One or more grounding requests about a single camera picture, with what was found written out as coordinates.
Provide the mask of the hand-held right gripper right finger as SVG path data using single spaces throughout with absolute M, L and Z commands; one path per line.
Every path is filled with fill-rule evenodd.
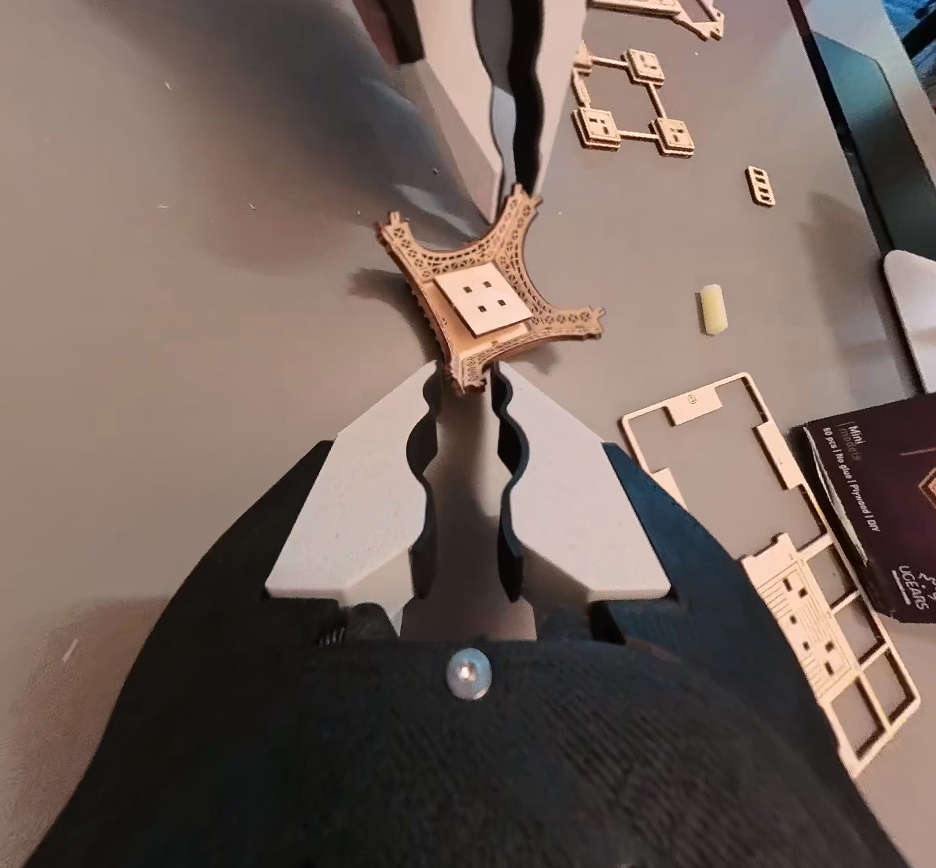
M 498 571 L 535 610 L 656 599 L 671 589 L 602 439 L 508 364 L 492 371 L 509 473 Z

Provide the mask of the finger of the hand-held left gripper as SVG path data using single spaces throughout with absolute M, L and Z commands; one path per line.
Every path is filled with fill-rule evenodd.
M 496 217 L 517 179 L 510 0 L 413 4 L 423 55 L 404 66 L 407 87 L 476 209 Z
M 541 116 L 536 136 L 535 172 L 531 191 L 545 181 L 560 122 L 573 59 L 579 49 L 589 0 L 539 0 L 539 46 L 534 54 L 533 79 Z

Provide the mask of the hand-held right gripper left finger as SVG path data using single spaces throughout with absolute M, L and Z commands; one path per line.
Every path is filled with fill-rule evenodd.
M 428 597 L 438 527 L 426 470 L 441 387 L 427 363 L 338 433 L 267 578 L 270 596 L 344 607 Z

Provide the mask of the plywood cutout frame sheet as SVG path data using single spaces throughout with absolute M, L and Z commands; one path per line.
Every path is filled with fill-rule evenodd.
M 857 779 L 921 695 L 748 373 L 619 421 L 638 464 L 741 565 Z

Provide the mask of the wooden lattice tower base model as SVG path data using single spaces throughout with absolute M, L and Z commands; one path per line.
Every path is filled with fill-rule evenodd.
M 482 391 L 487 370 L 533 347 L 603 336 L 601 307 L 559 307 L 532 283 L 525 244 L 541 202 L 514 184 L 487 233 L 450 252 L 417 242 L 397 212 L 377 226 L 377 239 L 426 317 L 458 394 Z

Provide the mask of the dark purple kit box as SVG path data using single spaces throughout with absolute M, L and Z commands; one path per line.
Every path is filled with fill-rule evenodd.
M 935 395 L 801 427 L 813 468 L 872 607 L 935 624 Z

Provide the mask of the dark flat panel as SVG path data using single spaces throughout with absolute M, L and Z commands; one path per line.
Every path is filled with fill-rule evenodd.
M 883 68 L 787 2 L 879 249 L 934 260 L 934 183 Z

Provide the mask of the white rounded plastic object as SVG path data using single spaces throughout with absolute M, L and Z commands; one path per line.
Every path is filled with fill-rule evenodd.
M 935 261 L 904 250 L 883 257 L 883 274 L 927 394 L 935 393 Z

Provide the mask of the wooden square four-pad frame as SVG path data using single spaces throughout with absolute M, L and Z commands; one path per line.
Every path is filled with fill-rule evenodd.
M 633 86 L 646 92 L 655 114 L 647 130 L 621 129 L 611 111 L 592 105 L 586 79 L 595 67 L 622 71 Z M 571 119 L 582 148 L 616 151 L 628 140 L 651 143 L 663 157 L 692 158 L 696 145 L 687 125 L 669 117 L 661 101 L 660 89 L 664 82 L 662 65 L 654 53 L 629 48 L 619 57 L 610 58 L 592 54 L 586 44 L 580 42 L 572 63 L 570 86 L 577 105 Z

